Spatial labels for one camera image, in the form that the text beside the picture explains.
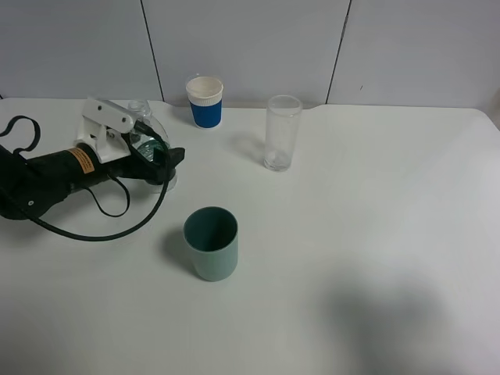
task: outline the white table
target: white table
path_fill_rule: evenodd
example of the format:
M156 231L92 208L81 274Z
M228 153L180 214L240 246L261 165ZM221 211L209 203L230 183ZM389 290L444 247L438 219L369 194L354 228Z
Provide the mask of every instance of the white table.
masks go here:
M0 129L32 116L32 156L69 148L82 103L2 100ZM500 373L500 133L484 114L323 105L304 111L292 168L274 173L265 110L225 109L203 131L189 109L152 108L186 159L144 229L88 244L0 220L2 373ZM113 183L96 192L123 207ZM133 198L112 219L83 191L45 219L114 233L156 196ZM207 205L240 225L237 269L218 283L194 276L181 234Z

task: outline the robotic arm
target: robotic arm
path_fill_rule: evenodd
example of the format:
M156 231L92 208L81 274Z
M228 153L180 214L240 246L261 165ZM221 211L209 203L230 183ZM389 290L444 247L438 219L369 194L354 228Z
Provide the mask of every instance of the robotic arm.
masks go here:
M161 206L175 167L184 159L183 148L168 149L163 139L141 117L112 102L88 99L84 106L82 124L76 147L25 159L21 152L32 151L40 140L38 123L25 116L9 121L4 137L18 120L28 119L35 128L35 139L25 149L10 153L0 145L0 215L11 220L29 219L45 229L82 241L109 241L121 238L145 225ZM156 140L152 160L146 159L135 147L134 138L141 135ZM117 177L146 180L163 184L155 207L137 226L122 233L104 237L71 234L47 224L39 217L69 194L106 180L114 180L127 193Z

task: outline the clear plastic bottle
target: clear plastic bottle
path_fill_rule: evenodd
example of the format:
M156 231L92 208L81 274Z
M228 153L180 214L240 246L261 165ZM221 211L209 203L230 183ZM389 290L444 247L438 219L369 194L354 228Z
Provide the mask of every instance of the clear plastic bottle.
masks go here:
M131 112L140 114L142 116L143 122L152 127L152 129L159 134L162 139L165 141L166 147L170 148L169 138L166 135L165 129L162 124L153 116L151 107L147 100L131 100L128 103L128 109ZM161 144L154 139L153 137L149 137L148 135L136 132L132 130L130 132L130 139L132 145L150 162L153 160L153 154L155 149L163 150ZM167 191L172 190L175 187L177 182L177 173L173 170L173 178L170 179L169 186ZM155 185L150 184L148 182L149 190L151 193L159 193L162 190L163 185Z

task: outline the teal plastic cup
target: teal plastic cup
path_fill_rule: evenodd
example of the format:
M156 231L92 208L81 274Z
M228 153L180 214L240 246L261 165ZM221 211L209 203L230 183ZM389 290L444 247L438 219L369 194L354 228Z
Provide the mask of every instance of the teal plastic cup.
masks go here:
M198 275L208 281L229 277L238 264L238 222L220 207L193 212L184 224L184 239Z

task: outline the paper cup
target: paper cup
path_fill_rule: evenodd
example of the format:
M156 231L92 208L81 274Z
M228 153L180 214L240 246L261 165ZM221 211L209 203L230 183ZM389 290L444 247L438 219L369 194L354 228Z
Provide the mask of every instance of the paper cup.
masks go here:
M187 97L195 123L203 129L220 124L222 116L222 82L215 77L196 76L186 83Z

